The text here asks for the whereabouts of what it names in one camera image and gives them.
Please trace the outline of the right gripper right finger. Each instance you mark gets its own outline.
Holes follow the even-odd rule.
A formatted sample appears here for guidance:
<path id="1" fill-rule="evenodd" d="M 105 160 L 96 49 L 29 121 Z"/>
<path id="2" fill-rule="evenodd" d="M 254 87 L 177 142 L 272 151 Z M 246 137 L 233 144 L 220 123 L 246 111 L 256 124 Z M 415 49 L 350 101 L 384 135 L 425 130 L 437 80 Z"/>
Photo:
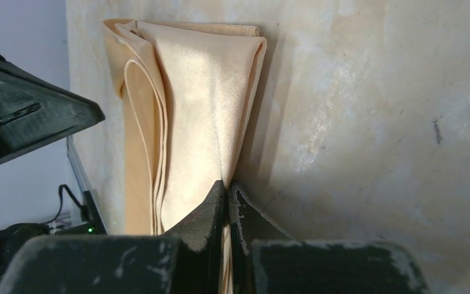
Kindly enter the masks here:
<path id="1" fill-rule="evenodd" d="M 385 241 L 298 240 L 228 190 L 234 293 L 428 293 L 411 254 Z"/>

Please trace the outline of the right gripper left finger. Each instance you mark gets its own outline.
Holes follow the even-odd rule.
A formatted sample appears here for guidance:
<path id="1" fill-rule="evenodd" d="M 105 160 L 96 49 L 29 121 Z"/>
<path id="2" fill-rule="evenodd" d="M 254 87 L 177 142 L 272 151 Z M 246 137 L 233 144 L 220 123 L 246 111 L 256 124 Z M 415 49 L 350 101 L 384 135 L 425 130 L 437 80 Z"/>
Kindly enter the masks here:
<path id="1" fill-rule="evenodd" d="M 0 293 L 219 293 L 225 186 L 159 236 L 50 235 L 26 242 Z"/>

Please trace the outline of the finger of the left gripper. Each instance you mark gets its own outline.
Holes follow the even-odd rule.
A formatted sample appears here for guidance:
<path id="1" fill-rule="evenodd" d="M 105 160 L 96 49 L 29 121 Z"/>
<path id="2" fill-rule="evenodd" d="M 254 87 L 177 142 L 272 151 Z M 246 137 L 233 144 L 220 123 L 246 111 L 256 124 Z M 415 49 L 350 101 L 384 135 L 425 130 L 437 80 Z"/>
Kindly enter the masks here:
<path id="1" fill-rule="evenodd" d="M 97 103 L 0 55 L 0 165 L 105 120 Z"/>

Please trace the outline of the peach cloth napkin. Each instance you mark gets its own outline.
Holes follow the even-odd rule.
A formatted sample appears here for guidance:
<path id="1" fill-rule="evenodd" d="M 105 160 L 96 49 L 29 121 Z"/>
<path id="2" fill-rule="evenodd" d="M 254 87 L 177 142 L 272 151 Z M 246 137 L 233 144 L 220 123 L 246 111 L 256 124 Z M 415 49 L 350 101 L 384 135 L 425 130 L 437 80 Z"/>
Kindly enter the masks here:
<path id="1" fill-rule="evenodd" d="M 160 235 L 230 184 L 267 42 L 255 26 L 125 18 L 103 35 L 122 100 L 125 232 Z"/>

